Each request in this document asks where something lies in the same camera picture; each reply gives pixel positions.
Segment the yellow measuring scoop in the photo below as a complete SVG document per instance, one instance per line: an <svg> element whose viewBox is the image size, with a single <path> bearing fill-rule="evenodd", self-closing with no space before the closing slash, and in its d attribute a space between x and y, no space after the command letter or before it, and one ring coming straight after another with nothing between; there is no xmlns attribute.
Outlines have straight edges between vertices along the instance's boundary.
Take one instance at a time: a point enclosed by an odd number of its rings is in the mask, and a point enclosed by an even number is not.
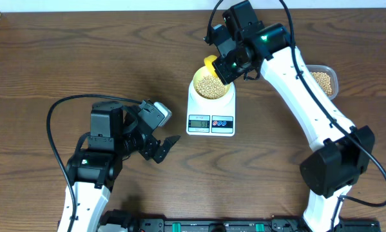
<svg viewBox="0 0 386 232"><path fill-rule="evenodd" d="M216 61L216 59L217 59L216 55L209 55L204 58L205 67L207 68L208 72L214 77L218 77L218 75L215 72L215 67L213 66L213 62Z"/></svg>

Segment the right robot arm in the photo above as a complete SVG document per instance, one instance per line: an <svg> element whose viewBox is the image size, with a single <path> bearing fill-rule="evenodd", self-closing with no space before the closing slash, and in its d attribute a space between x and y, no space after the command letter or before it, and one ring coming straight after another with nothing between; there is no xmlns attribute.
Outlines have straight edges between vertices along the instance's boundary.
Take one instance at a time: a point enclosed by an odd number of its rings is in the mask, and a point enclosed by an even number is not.
<svg viewBox="0 0 386 232"><path fill-rule="evenodd" d="M249 1L223 13L224 24L209 26L205 41L218 49L205 60L224 84L256 72L283 98L301 125L312 154L300 164L310 190L302 216L307 231L378 231L376 222L339 217L342 204L367 171L374 146L370 128L357 128L319 87L295 45L293 27L265 26Z"/></svg>

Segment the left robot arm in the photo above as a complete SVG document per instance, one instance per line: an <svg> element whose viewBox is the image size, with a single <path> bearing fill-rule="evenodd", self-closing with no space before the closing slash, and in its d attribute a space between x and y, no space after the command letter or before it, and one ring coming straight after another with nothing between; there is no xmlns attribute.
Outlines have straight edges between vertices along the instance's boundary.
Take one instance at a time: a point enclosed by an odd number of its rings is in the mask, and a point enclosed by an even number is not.
<svg viewBox="0 0 386 232"><path fill-rule="evenodd" d="M165 125L171 111L160 102L142 101L125 106L117 101L96 102L91 126L76 145L66 165L68 182L58 231L140 231L130 213L106 211L115 179L124 159L140 153L146 160L162 162L178 135L160 141L153 136Z"/></svg>

